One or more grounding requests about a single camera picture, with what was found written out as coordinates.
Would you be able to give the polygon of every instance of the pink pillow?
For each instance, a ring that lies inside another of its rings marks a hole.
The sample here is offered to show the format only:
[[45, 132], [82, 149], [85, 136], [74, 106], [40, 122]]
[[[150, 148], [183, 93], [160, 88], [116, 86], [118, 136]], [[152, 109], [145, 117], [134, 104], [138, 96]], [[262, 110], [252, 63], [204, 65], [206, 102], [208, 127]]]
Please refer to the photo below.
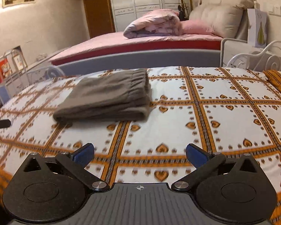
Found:
[[201, 20], [181, 21], [183, 34], [213, 35], [214, 29]]

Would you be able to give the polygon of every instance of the brown folded pants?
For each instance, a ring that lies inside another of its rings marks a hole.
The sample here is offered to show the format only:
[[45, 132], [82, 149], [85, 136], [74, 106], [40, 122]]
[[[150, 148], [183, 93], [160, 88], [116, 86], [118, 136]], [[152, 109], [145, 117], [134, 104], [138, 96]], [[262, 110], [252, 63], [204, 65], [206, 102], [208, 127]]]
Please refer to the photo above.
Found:
[[53, 113], [58, 122], [74, 119], [136, 121], [149, 115], [151, 86], [146, 69], [81, 80]]

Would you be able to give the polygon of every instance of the mattress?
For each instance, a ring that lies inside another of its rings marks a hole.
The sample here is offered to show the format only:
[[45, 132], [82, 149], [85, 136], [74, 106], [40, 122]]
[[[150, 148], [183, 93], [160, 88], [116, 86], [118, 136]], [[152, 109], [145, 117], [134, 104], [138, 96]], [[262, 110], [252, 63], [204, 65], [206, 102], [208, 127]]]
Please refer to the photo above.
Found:
[[53, 65], [110, 55], [156, 49], [220, 50], [222, 37], [213, 35], [150, 36], [128, 39], [123, 32], [110, 33], [72, 46], [50, 59]]
[[229, 157], [250, 153], [278, 193], [271, 221], [281, 224], [281, 94], [262, 73], [234, 68], [148, 69], [151, 113], [146, 121], [74, 121], [52, 114], [84, 77], [31, 85], [0, 109], [12, 126], [0, 129], [0, 200], [4, 188], [31, 152], [52, 157], [93, 143], [86, 170], [107, 181], [171, 184], [195, 170], [188, 143]]

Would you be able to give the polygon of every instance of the folded quilt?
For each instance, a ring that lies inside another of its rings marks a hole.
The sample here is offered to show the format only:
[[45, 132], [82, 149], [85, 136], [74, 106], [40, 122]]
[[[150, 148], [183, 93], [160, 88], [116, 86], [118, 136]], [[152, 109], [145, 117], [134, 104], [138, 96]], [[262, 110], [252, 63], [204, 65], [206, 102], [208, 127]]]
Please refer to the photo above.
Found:
[[124, 30], [124, 36], [139, 38], [181, 35], [181, 24], [177, 15], [172, 9], [153, 10], [129, 24]]
[[84, 78], [53, 113], [58, 122], [75, 119], [137, 121], [149, 115], [151, 86], [146, 69]]

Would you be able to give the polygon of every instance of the brown wooden door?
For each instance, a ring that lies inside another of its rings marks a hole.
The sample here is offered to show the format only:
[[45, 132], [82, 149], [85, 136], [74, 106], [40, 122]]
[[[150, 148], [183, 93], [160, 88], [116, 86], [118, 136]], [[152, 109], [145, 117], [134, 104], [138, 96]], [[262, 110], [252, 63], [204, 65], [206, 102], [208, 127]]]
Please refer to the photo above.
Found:
[[90, 37], [114, 32], [110, 0], [83, 0]]

